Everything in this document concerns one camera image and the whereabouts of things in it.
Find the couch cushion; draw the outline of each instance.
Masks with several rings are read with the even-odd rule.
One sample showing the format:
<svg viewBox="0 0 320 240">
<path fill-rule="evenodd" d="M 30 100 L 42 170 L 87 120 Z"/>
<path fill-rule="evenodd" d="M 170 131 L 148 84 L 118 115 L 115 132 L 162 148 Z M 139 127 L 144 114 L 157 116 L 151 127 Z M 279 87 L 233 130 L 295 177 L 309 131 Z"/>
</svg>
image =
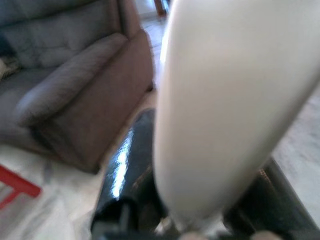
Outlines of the couch cushion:
<svg viewBox="0 0 320 240">
<path fill-rule="evenodd" d="M 24 68 L 57 67 L 121 30 L 116 0 L 0 0 L 0 6 L 0 36 Z"/>
<path fill-rule="evenodd" d="M 54 68 L 28 69 L 9 76 L 0 82 L 0 143 L 48 152 L 33 137 L 29 128 L 19 127 L 13 120 L 13 111 L 17 102 L 31 88 L 47 77 Z"/>
</svg>

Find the floor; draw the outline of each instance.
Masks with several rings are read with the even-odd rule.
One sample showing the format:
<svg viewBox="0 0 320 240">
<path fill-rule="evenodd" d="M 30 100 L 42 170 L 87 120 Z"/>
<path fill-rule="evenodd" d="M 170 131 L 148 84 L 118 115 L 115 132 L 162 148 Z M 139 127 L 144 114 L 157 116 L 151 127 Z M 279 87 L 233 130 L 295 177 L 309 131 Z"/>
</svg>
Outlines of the floor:
<svg viewBox="0 0 320 240">
<path fill-rule="evenodd" d="M 163 19 L 148 19 L 142 26 L 149 33 L 159 86 Z M 42 186 L 37 199 L 20 196 L 0 211 L 0 239 L 3 240 L 88 240 L 91 215 L 99 194 L 108 159 L 122 141 L 135 116 L 155 107 L 156 91 L 148 93 L 104 156 L 104 168 L 97 175 L 86 174 L 43 156 L 0 145 L 0 164 Z M 303 108 L 274 156 L 298 196 L 320 226 L 320 88 Z"/>
</svg>

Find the brown armchair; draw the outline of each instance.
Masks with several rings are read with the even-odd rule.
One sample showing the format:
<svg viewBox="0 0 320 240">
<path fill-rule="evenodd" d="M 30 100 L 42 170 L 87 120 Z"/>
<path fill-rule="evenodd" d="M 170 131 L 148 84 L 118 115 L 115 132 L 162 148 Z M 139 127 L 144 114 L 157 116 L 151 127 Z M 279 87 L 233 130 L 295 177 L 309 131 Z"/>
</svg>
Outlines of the brown armchair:
<svg viewBox="0 0 320 240">
<path fill-rule="evenodd" d="M 22 65 L 0 81 L 0 143 L 96 172 L 152 87 L 150 46 L 133 2 L 0 1 L 0 43 Z"/>
</svg>

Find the gray couch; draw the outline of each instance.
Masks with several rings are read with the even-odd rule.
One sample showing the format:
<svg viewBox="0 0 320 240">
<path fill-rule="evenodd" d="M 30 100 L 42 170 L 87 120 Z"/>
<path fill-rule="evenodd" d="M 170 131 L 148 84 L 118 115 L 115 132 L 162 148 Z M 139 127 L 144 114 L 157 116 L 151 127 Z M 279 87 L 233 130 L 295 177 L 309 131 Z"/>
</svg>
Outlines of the gray couch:
<svg viewBox="0 0 320 240">
<path fill-rule="evenodd" d="M 22 66 L 0 81 L 0 143 L 96 172 L 152 87 L 150 46 L 134 3 L 0 0 L 0 44 Z"/>
</svg>

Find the pillow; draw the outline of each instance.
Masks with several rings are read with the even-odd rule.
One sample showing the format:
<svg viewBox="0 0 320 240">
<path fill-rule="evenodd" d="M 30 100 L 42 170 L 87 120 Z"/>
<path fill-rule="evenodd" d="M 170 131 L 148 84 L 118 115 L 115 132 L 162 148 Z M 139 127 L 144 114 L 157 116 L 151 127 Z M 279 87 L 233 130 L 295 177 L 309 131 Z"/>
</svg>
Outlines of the pillow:
<svg viewBox="0 0 320 240">
<path fill-rule="evenodd" d="M 18 72 L 20 69 L 19 61 L 14 56 L 0 57 L 0 80 Z"/>
</svg>

